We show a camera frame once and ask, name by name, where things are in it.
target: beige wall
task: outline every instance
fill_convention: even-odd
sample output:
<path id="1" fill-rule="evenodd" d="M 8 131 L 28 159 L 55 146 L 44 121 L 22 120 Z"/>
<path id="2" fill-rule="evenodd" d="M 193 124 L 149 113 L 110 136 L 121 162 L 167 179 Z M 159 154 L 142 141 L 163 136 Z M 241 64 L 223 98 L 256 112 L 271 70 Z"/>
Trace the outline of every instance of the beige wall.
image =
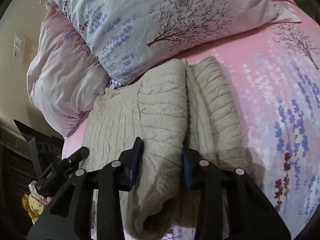
<path id="1" fill-rule="evenodd" d="M 40 0 L 13 0 L 0 20 L 0 123 L 19 132 L 13 119 L 46 133 L 55 131 L 27 95 L 26 74 L 38 50 L 38 40 L 45 8 Z M 27 39 L 24 63 L 13 58 L 14 35 Z"/>

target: pink bed sheet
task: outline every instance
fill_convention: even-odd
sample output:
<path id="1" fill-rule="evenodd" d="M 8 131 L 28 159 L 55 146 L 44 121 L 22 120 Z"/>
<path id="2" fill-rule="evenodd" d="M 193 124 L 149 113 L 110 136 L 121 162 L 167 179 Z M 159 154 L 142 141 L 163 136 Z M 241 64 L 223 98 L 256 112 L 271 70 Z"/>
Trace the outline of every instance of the pink bed sheet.
<path id="1" fill-rule="evenodd" d="M 264 25 L 178 58 L 192 64 L 214 56 L 221 63 L 239 112 L 246 171 L 294 238 L 320 203 L 320 26 L 292 0 L 274 1 L 302 23 Z M 86 119 L 66 139 L 64 158 L 81 147 L 85 125 Z M 164 239 L 193 235 L 192 229 L 173 227 Z"/>

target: cable knit pattern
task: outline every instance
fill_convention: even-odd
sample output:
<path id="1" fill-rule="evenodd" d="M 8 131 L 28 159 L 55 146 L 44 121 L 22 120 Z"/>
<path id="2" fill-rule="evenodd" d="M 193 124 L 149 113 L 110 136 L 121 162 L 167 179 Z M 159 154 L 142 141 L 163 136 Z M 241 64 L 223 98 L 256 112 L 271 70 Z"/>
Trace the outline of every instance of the cable knit pattern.
<path id="1" fill-rule="evenodd" d="M 120 193 L 124 229 L 135 239 L 160 239 L 172 224 L 196 226 L 199 195 L 181 180 L 183 144 L 217 165 L 244 166 L 236 109 L 214 58 L 193 66 L 175 59 L 131 86 L 106 89 L 88 118 L 82 167 L 118 159 L 137 136 L 145 144 L 137 185 Z"/>

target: pillow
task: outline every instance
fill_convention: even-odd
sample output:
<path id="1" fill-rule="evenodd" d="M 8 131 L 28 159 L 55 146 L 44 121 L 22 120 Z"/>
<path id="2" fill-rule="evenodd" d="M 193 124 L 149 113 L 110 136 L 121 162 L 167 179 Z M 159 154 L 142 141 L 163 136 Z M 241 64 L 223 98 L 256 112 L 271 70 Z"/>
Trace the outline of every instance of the pillow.
<path id="1" fill-rule="evenodd" d="M 67 137 L 103 95 L 109 76 L 53 0 L 41 25 L 38 54 L 27 73 L 32 104 Z"/>
<path id="2" fill-rule="evenodd" d="M 183 50 L 251 30 L 286 10 L 270 0 L 55 2 L 122 85 Z"/>

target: silver screw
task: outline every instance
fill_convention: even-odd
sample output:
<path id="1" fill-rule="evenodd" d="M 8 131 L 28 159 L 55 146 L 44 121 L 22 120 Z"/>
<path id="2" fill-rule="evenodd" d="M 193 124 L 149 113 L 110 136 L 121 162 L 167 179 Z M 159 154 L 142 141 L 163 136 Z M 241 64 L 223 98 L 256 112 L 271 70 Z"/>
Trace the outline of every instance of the silver screw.
<path id="1" fill-rule="evenodd" d="M 236 174 L 238 174 L 238 175 L 243 175 L 243 174 L 244 174 L 244 169 L 237 168 L 237 169 L 236 169 Z"/>
<path id="2" fill-rule="evenodd" d="M 208 162 L 207 160 L 201 160 L 201 161 L 199 161 L 199 164 L 200 164 L 200 166 L 202 166 L 202 167 L 206 167 L 206 166 L 209 165 L 209 162 Z"/>
<path id="3" fill-rule="evenodd" d="M 77 176 L 82 176 L 82 175 L 84 175 L 84 173 L 85 173 L 84 169 L 79 169 L 79 170 L 76 171 L 76 175 Z"/>
<path id="4" fill-rule="evenodd" d="M 120 165 L 121 165 L 121 161 L 113 161 L 111 163 L 111 166 L 114 167 L 114 168 L 119 167 Z"/>

